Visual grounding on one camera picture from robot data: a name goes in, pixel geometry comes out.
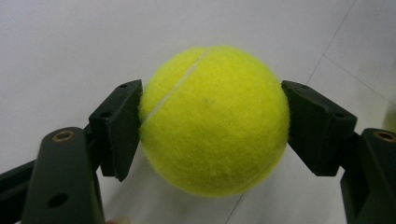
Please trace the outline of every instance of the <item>brass screw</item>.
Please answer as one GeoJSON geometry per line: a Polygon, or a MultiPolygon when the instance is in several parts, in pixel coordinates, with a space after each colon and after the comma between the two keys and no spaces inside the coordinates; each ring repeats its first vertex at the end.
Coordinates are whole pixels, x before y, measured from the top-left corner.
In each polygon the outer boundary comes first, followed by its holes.
{"type": "Polygon", "coordinates": [[[396,143],[396,135],[394,133],[387,133],[383,131],[377,131],[374,133],[375,137],[380,138],[383,141],[396,143]]]}
{"type": "Polygon", "coordinates": [[[55,135],[53,135],[52,141],[64,142],[64,141],[71,139],[74,136],[74,134],[75,133],[72,131],[62,131],[62,132],[59,132],[59,133],[56,133],[55,135]]]}

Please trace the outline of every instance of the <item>tennis ball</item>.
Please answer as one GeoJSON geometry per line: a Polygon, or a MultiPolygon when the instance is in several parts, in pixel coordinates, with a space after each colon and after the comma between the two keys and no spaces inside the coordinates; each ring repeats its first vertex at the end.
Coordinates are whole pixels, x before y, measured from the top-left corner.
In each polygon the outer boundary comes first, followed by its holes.
{"type": "Polygon", "coordinates": [[[148,82],[140,139],[152,167],[189,193],[250,189],[271,172],[288,141],[289,107],[277,78],[240,49],[188,49],[148,82]]]}

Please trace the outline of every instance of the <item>white tile floor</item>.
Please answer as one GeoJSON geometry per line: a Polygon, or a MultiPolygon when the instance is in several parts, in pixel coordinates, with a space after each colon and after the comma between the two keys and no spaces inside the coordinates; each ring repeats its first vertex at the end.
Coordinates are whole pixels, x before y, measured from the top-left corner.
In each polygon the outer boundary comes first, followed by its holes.
{"type": "MultiPolygon", "coordinates": [[[[0,173],[33,160],[47,133],[84,127],[119,84],[191,46],[233,45],[286,80],[307,83],[368,127],[396,131],[396,2],[2,1],[0,173]]],[[[155,223],[346,223],[339,172],[310,174],[290,149],[243,195],[194,197],[138,149],[119,183],[100,178],[107,218],[155,223]]]]}

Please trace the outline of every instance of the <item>fuzzy felt surface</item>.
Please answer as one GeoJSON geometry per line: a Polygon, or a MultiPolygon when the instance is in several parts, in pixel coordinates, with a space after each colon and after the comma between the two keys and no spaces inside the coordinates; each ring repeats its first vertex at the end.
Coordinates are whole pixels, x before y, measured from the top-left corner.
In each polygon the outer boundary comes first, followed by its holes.
{"type": "Polygon", "coordinates": [[[241,193],[265,177],[288,141],[290,114],[265,64],[227,46],[193,48],[165,63],[141,98],[150,164],[189,193],[241,193]]]}

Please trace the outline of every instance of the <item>tile grout line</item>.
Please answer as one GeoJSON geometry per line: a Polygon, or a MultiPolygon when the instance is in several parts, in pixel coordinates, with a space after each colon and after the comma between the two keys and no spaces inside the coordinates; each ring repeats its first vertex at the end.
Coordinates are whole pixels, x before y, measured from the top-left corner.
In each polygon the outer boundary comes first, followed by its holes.
{"type": "Polygon", "coordinates": [[[338,26],[337,31],[335,31],[334,35],[332,36],[332,40],[330,41],[329,45],[327,46],[327,48],[324,50],[324,52],[322,53],[317,65],[314,68],[314,71],[312,71],[311,76],[309,77],[308,81],[306,81],[305,85],[308,85],[309,81],[311,80],[312,76],[315,74],[315,72],[317,71],[317,68],[319,66],[319,64],[321,63],[323,57],[325,56],[327,50],[329,49],[330,45],[332,44],[332,42],[334,41],[335,37],[337,36],[338,32],[341,29],[341,26],[344,24],[344,21],[347,19],[347,16],[349,15],[350,10],[353,8],[353,6],[355,5],[356,0],[353,0],[352,5],[350,6],[349,10],[347,11],[345,17],[343,18],[343,21],[341,21],[341,24],[338,26]]]}
{"type": "Polygon", "coordinates": [[[230,215],[228,216],[227,221],[225,221],[225,224],[227,224],[228,221],[230,221],[231,217],[233,216],[233,212],[235,211],[236,207],[238,206],[238,204],[241,201],[243,196],[244,196],[244,194],[242,194],[241,197],[239,197],[238,202],[236,202],[235,206],[233,207],[233,210],[231,211],[230,215]]]}
{"type": "Polygon", "coordinates": [[[385,100],[386,102],[388,102],[391,105],[396,105],[394,104],[392,101],[388,100],[385,96],[383,96],[381,93],[379,93],[378,91],[375,91],[373,88],[371,88],[369,85],[367,85],[366,83],[364,83],[363,81],[361,81],[358,77],[353,76],[352,74],[350,74],[345,68],[341,67],[340,65],[338,65],[337,63],[335,63],[332,59],[330,59],[329,57],[327,57],[326,55],[324,55],[324,58],[326,58],[327,60],[329,60],[331,63],[333,63],[335,66],[337,66],[339,69],[343,70],[345,73],[347,73],[348,75],[350,75],[351,77],[353,77],[354,79],[356,79],[357,81],[359,81],[359,83],[361,83],[363,86],[367,87],[370,91],[374,92],[375,94],[377,94],[379,97],[381,97],[383,100],[385,100]]]}

